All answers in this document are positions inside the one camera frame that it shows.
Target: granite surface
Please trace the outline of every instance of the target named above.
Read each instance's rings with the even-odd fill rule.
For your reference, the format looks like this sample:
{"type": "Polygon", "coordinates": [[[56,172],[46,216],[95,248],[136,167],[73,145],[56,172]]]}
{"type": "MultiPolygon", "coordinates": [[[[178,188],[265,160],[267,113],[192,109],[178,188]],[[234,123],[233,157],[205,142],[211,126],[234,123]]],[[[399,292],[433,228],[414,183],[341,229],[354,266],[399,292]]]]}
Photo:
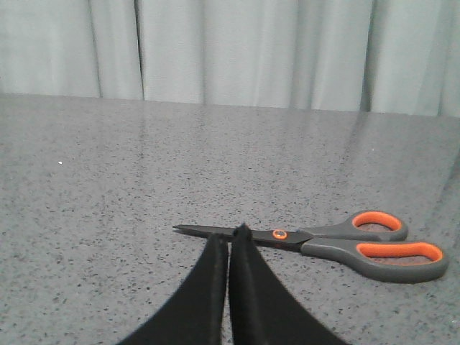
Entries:
{"type": "Polygon", "coordinates": [[[260,251],[351,344],[458,345],[459,150],[453,118],[0,95],[0,344],[124,338],[205,244],[172,225],[295,229],[378,208],[446,251],[444,277],[383,283],[260,251]]]}

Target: gray plastic handle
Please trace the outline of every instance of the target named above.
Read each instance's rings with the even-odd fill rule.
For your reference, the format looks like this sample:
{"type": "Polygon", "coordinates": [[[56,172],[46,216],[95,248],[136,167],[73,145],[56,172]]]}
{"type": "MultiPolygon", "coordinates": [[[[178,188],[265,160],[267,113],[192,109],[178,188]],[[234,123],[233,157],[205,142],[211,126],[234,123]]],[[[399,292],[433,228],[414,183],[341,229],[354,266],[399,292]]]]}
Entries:
{"type": "Polygon", "coordinates": [[[302,254],[341,262],[358,273],[382,282],[425,282],[441,277],[449,265],[443,251],[426,242],[362,242],[315,238],[300,248],[302,254]],[[382,264],[369,257],[412,257],[423,255],[425,264],[382,264]]]}
{"type": "Polygon", "coordinates": [[[336,225],[298,229],[298,231],[306,231],[314,237],[379,242],[404,241],[408,236],[408,230],[409,228],[404,221],[390,213],[378,210],[356,212],[345,222],[336,225]],[[361,230],[359,226],[363,224],[380,224],[386,226],[389,231],[371,232],[361,230]]]}

